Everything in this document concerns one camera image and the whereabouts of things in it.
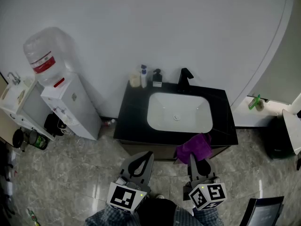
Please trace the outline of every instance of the silver faucet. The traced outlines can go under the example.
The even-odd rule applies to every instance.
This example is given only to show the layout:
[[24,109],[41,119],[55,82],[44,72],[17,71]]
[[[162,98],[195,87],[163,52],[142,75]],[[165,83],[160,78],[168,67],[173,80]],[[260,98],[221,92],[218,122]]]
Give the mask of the silver faucet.
[[14,85],[18,85],[21,82],[20,76],[18,75],[18,73],[16,72],[16,74],[18,76],[18,77],[16,77],[12,72],[8,72],[8,81],[10,81],[10,78],[9,78],[10,74],[14,77],[14,79],[12,80],[12,82],[14,83]]

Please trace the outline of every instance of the black faucet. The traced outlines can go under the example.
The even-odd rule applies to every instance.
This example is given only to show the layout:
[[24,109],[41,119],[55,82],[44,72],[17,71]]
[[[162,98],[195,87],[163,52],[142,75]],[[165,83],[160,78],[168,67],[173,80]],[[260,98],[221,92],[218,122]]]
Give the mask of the black faucet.
[[188,79],[193,79],[193,75],[187,68],[181,69],[181,75],[178,83],[178,92],[189,91],[189,82]]

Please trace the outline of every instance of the person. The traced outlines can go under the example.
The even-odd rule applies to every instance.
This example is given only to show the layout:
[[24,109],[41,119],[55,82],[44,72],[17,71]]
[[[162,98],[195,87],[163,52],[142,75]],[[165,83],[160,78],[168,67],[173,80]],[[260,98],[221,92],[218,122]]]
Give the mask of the person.
[[146,199],[133,215],[106,204],[104,210],[86,219],[85,226],[223,226],[216,208],[201,211],[194,208],[193,214],[158,195]]

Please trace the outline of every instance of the sink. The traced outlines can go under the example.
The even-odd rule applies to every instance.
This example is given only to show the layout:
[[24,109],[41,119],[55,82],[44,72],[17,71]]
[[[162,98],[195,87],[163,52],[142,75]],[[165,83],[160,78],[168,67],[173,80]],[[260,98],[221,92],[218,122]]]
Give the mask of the sink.
[[150,96],[147,122],[155,130],[190,133],[207,133],[213,126],[205,98],[169,93]]
[[0,108],[17,113],[27,98],[26,95],[33,88],[33,82],[33,78],[24,78],[18,85],[8,84],[0,97]]

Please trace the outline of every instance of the black countertop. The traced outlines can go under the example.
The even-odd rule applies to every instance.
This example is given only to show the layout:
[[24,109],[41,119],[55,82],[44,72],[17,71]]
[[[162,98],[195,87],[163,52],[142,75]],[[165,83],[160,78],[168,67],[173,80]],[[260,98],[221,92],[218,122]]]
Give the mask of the black countertop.
[[[177,84],[162,83],[162,87],[153,87],[149,81],[146,88],[132,88],[127,84],[121,104],[114,138],[121,141],[157,145],[182,145],[196,133],[155,130],[147,122],[149,98],[153,93],[179,94]],[[209,131],[211,146],[237,145],[237,135],[226,92],[190,86],[190,91],[181,93],[204,97],[210,104],[213,128]]]

